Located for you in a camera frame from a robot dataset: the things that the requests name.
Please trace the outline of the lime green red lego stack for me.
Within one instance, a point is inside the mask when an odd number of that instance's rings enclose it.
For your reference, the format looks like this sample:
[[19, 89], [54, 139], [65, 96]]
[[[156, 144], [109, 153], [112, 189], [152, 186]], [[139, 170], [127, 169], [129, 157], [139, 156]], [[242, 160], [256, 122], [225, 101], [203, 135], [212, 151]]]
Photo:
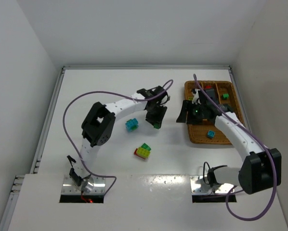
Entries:
[[151, 147], [146, 143], [143, 143], [134, 151], [134, 155], [138, 156], [144, 160], [148, 159], [151, 153]]

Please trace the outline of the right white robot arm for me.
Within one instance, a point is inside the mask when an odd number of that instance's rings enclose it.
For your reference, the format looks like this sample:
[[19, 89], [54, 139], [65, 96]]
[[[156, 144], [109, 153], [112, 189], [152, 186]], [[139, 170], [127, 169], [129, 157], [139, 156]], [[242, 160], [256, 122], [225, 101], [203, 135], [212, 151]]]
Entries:
[[210, 187], [230, 183], [254, 194], [281, 184], [281, 153], [261, 145], [239, 121], [228, 104], [220, 104], [213, 88], [192, 89], [193, 99], [184, 100], [178, 123], [201, 125], [214, 123], [236, 148], [243, 161], [241, 168], [227, 165], [211, 167], [204, 182]]

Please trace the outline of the small cyan lego brick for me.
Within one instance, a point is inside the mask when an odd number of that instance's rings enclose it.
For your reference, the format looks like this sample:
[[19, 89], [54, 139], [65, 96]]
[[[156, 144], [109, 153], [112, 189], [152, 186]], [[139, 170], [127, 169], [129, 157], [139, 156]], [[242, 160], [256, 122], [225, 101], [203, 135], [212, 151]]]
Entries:
[[215, 132], [212, 131], [212, 130], [209, 130], [209, 131], [207, 132], [207, 137], [208, 137], [209, 139], [213, 139], [213, 138], [215, 137]]

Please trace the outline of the blue and green lego stack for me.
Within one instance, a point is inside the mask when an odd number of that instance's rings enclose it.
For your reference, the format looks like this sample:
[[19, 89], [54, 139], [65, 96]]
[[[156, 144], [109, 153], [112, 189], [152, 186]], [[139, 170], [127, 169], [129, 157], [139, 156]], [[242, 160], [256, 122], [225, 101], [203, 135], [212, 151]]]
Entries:
[[136, 118], [130, 119], [125, 123], [127, 132], [132, 132], [138, 128], [138, 120]]

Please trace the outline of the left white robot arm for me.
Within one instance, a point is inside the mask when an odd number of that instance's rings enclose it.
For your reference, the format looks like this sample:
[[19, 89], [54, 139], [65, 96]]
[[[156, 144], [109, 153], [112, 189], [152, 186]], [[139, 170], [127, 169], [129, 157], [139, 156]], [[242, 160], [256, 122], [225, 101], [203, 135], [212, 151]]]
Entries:
[[68, 156], [71, 164], [69, 175], [75, 186], [82, 190], [91, 176], [99, 177], [98, 174], [92, 173], [89, 167], [100, 146], [110, 139], [115, 122], [135, 112], [146, 111], [146, 121], [154, 128], [160, 129], [169, 100], [167, 91], [157, 86], [149, 90], [140, 89], [133, 95], [113, 103], [94, 103], [81, 124], [82, 146], [76, 149], [79, 158], [75, 160]]

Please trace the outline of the green and lime curved legos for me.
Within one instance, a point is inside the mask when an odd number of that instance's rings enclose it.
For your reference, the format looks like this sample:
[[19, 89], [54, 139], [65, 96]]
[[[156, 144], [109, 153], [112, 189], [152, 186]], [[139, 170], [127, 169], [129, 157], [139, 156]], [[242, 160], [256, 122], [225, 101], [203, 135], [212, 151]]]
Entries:
[[154, 124], [153, 124], [153, 127], [154, 127], [155, 129], [160, 129], [160, 128], [161, 128], [161, 125], [160, 125], [159, 123], [154, 123]]

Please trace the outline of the small dark green lego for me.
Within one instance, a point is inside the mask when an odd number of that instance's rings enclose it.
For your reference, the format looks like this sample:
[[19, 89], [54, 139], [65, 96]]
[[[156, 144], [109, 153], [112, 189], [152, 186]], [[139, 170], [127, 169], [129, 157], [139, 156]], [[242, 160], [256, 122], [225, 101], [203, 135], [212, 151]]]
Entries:
[[222, 98], [223, 98], [224, 100], [229, 99], [229, 94], [228, 94], [228, 93], [223, 94], [223, 95], [222, 95]]

